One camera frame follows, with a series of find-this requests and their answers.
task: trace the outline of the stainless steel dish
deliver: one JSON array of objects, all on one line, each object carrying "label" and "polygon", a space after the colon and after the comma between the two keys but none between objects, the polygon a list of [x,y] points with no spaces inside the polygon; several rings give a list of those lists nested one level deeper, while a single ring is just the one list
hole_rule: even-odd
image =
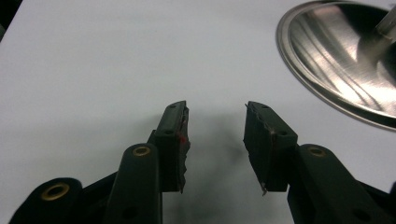
[{"label": "stainless steel dish", "polygon": [[285,14],[276,40],[291,72],[314,94],[396,131],[396,9],[387,14],[352,2],[310,2]]}]

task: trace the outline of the screw hole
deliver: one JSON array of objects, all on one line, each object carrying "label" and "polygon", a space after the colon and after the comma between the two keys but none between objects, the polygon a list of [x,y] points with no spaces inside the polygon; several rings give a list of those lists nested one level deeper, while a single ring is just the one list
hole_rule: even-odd
[{"label": "screw hole", "polygon": [[323,149],[317,148],[317,147],[310,147],[309,152],[317,157],[325,157],[326,156],[326,152]]},{"label": "screw hole", "polygon": [[370,215],[361,209],[354,209],[352,213],[361,221],[368,222],[371,220]]},{"label": "screw hole", "polygon": [[62,198],[70,190],[69,185],[65,183],[57,183],[44,190],[41,199],[44,201],[55,201]]},{"label": "screw hole", "polygon": [[122,217],[124,219],[131,219],[131,218],[136,217],[136,216],[137,216],[137,209],[135,207],[133,207],[133,206],[125,209],[122,212]]},{"label": "screw hole", "polygon": [[149,154],[149,147],[137,147],[133,150],[135,156],[141,157]]}]

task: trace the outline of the black mechanical linkage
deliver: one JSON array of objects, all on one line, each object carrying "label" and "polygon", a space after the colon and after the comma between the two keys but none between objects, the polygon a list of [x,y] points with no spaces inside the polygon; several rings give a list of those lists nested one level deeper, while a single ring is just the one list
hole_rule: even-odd
[{"label": "black mechanical linkage", "polygon": [[185,101],[169,105],[148,143],[125,150],[116,173],[84,189],[73,178],[46,182],[10,223],[162,223],[162,193],[182,191],[186,183],[188,121]]},{"label": "black mechanical linkage", "polygon": [[297,134],[269,106],[247,104],[244,142],[264,192],[290,185],[295,223],[395,223],[395,187],[387,194],[362,184],[325,147],[299,147]]}]

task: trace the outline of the white table surface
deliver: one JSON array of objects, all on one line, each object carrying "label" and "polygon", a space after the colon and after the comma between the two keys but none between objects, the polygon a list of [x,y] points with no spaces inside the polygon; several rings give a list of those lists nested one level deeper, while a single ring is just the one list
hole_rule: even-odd
[{"label": "white table surface", "polygon": [[180,100],[191,110],[187,185],[163,195],[164,223],[292,223],[287,193],[263,198],[248,162],[248,101],[389,191],[395,133],[326,105],[279,56],[277,23],[303,2],[25,0],[0,43],[0,223],[43,182],[87,186],[116,171]]}]

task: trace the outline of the brass grommet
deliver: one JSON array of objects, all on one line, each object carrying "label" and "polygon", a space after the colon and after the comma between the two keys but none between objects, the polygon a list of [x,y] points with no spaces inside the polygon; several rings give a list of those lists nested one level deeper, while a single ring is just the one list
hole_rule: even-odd
[{"label": "brass grommet", "polygon": [[69,190],[69,185],[60,182],[44,190],[44,192],[41,194],[41,199],[48,202],[54,201],[62,198]]},{"label": "brass grommet", "polygon": [[134,153],[134,156],[142,157],[149,154],[150,150],[149,147],[137,147],[132,151],[132,153]]},{"label": "brass grommet", "polygon": [[321,148],[318,148],[318,147],[309,147],[308,150],[309,150],[309,152],[310,152],[312,155],[314,155],[314,156],[316,156],[316,157],[325,157],[325,156],[326,156],[326,152],[325,152],[323,149],[321,149]]}]

